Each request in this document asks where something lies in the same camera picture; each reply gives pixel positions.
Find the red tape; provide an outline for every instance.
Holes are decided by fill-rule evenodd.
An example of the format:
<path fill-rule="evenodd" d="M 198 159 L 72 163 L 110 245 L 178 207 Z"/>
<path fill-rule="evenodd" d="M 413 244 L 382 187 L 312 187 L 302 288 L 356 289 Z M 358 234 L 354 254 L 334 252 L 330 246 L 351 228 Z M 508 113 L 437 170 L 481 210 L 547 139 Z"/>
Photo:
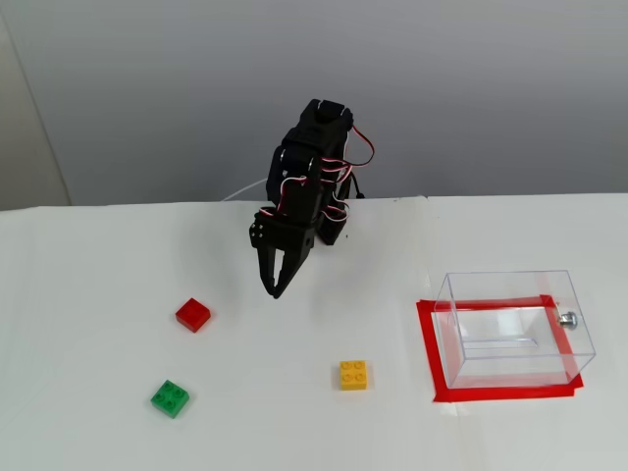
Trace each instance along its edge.
<path fill-rule="evenodd" d="M 432 313 L 436 312 L 436 302 L 421 300 L 416 303 L 419 311 L 419 321 L 423 331 L 423 340 L 428 354 L 432 378 L 436 396 L 434 402 L 468 402 L 472 400 L 501 400 L 501 399 L 539 399 L 545 397 L 569 397 L 573 396 L 577 388 L 582 388 L 582 378 L 580 375 L 572 376 L 572 358 L 564 358 L 563 364 L 568 378 L 573 378 L 566 385 L 550 385 L 537 387 L 504 387 L 504 388 L 458 388 L 450 389 L 445 381 L 443 364 L 439 355 L 439 345 L 434 332 L 434 322 Z M 486 301 L 462 301 L 456 302 L 456 309 L 461 310 L 487 310 L 487 309 L 507 309 L 511 307 L 544 307 L 548 315 L 551 331 L 556 340 L 558 351 L 562 354 L 570 354 L 571 347 L 567 335 L 563 329 L 556 328 L 554 312 L 556 305 L 551 296 L 542 295 L 538 298 L 521 298 L 508 300 L 486 300 Z"/>

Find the yellow lego brick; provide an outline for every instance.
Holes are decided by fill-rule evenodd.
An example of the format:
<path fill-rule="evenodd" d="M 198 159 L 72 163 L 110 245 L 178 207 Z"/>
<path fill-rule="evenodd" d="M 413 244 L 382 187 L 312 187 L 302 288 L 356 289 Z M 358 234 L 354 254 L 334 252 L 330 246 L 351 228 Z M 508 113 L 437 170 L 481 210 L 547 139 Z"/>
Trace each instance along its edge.
<path fill-rule="evenodd" d="M 366 376 L 366 362 L 364 360 L 351 360 L 340 362 L 341 390 L 366 390 Z"/>

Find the green lego brick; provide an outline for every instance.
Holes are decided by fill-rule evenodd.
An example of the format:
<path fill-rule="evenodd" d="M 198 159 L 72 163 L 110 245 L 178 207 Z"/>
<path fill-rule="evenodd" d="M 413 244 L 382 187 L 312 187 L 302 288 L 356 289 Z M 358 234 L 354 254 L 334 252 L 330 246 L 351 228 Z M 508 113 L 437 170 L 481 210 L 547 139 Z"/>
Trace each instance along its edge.
<path fill-rule="evenodd" d="M 164 414 L 173 419 L 181 412 L 185 403 L 189 400 L 189 394 L 174 383 L 166 381 L 159 391 L 150 399 L 152 404 Z"/>

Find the red lego brick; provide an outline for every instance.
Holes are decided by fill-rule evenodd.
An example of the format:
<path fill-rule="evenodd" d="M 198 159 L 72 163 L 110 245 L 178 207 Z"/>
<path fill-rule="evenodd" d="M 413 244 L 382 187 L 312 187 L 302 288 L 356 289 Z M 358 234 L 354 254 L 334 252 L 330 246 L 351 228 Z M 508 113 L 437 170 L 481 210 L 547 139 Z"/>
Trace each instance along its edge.
<path fill-rule="evenodd" d="M 198 331 L 210 317 L 209 309 L 193 297 L 177 311 L 177 320 L 193 332 Z"/>

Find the lego brick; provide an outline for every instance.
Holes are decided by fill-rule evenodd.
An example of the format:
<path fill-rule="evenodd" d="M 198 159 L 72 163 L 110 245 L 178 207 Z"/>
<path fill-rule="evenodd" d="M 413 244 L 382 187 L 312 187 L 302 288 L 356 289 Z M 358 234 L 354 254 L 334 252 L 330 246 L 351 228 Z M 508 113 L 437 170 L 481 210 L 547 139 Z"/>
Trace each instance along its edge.
<path fill-rule="evenodd" d="M 193 332 L 198 331 L 210 317 L 209 309 L 194 298 L 177 311 L 177 320 Z"/>
<path fill-rule="evenodd" d="M 155 407 L 173 419 L 177 417 L 177 414 L 183 409 L 183 406 L 188 400 L 189 394 L 187 391 L 182 390 L 170 381 L 166 381 L 159 391 L 153 395 L 152 399 L 150 399 Z"/>
<path fill-rule="evenodd" d="M 340 362 L 340 389 L 343 391 L 366 390 L 366 362 L 350 360 Z"/>

